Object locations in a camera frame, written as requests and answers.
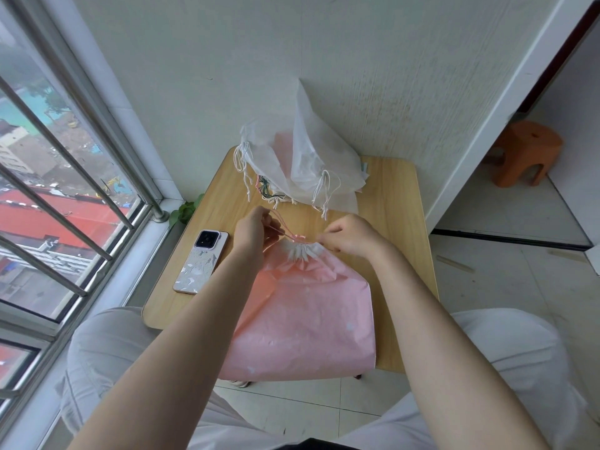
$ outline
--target phone case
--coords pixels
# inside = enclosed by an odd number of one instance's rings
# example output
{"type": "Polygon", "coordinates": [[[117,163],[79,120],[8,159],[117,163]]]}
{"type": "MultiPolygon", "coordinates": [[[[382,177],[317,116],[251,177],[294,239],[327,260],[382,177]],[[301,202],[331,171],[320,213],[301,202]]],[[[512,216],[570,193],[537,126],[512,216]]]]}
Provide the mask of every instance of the phone case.
{"type": "Polygon", "coordinates": [[[219,231],[221,236],[213,249],[206,250],[194,246],[177,277],[173,289],[177,292],[196,294],[213,274],[221,251],[229,237],[227,232],[219,231]]]}

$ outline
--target window sill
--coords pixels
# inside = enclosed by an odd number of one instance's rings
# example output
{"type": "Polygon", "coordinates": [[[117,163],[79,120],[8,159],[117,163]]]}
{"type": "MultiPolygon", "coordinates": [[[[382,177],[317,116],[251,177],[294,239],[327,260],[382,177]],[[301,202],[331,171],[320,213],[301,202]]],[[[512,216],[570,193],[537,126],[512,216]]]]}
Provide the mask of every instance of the window sill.
{"type": "MultiPolygon", "coordinates": [[[[171,212],[176,210],[180,204],[179,200],[165,199],[161,202],[161,207],[171,212]]],[[[146,224],[86,318],[109,308],[123,306],[128,301],[149,261],[152,260],[166,237],[168,229],[167,223],[158,224],[149,221],[146,224]]],[[[0,450],[15,448],[36,450],[44,443],[46,436],[52,431],[59,417],[60,398],[56,394],[54,386],[63,376],[67,364],[67,350],[68,346],[63,349],[34,395],[27,402],[11,430],[0,443],[0,450]]]]}

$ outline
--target tile floor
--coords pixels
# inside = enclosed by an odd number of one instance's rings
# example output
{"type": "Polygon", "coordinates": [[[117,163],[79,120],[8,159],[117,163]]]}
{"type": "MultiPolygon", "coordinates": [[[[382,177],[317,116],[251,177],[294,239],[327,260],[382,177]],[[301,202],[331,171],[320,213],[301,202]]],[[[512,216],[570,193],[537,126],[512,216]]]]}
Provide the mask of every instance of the tile floor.
{"type": "Polygon", "coordinates": [[[588,245],[589,241],[549,179],[529,185],[529,169],[511,188],[491,178],[497,166],[475,169],[436,228],[588,245]]]}
{"type": "MultiPolygon", "coordinates": [[[[556,325],[570,351],[573,383],[589,401],[589,416],[571,449],[600,448],[600,277],[573,251],[430,237],[440,299],[451,311],[518,308],[556,325]]],[[[334,439],[369,423],[409,391],[406,376],[374,370],[362,379],[265,382],[246,389],[219,382],[215,390],[252,424],[291,439],[334,439]]]]}

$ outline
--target pink drawstring bag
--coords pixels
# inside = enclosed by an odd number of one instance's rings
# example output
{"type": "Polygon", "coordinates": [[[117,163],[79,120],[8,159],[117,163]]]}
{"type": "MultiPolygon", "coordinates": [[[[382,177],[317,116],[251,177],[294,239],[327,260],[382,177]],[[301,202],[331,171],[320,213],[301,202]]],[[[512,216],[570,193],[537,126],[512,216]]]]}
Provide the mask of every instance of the pink drawstring bag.
{"type": "Polygon", "coordinates": [[[368,282],[320,244],[290,238],[265,251],[221,379],[341,378],[375,367],[368,282]]]}

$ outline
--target white drawstring bag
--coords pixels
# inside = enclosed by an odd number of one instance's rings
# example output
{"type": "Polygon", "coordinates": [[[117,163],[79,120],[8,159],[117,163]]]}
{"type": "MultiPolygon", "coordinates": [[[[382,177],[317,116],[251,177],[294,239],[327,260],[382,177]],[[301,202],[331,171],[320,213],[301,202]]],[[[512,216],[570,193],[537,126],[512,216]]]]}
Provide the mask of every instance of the white drawstring bag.
{"type": "Polygon", "coordinates": [[[279,202],[302,202],[325,219],[328,209],[358,213],[355,191],[365,185],[368,174],[356,151],[313,112],[301,82],[295,118],[271,115],[253,120],[240,134],[234,161],[244,173],[248,201],[252,181],[247,164],[268,181],[271,197],[266,200],[274,208],[279,202]]]}

